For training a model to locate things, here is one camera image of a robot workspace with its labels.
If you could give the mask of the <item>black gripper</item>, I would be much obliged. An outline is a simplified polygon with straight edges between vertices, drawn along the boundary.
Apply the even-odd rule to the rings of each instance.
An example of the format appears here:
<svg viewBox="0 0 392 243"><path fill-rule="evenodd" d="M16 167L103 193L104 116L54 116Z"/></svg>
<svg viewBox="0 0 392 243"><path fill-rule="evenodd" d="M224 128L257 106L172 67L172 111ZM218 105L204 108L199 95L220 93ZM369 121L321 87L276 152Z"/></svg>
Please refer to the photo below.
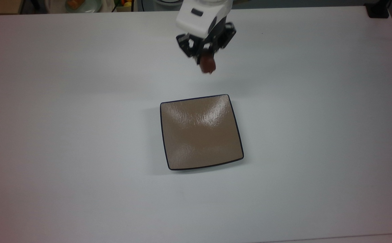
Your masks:
<svg viewBox="0 0 392 243"><path fill-rule="evenodd" d="M206 38L187 33L177 35L176 41L187 57L199 57L202 53L215 54L220 49L226 48L235 34L236 29L232 22L221 21Z"/></svg>

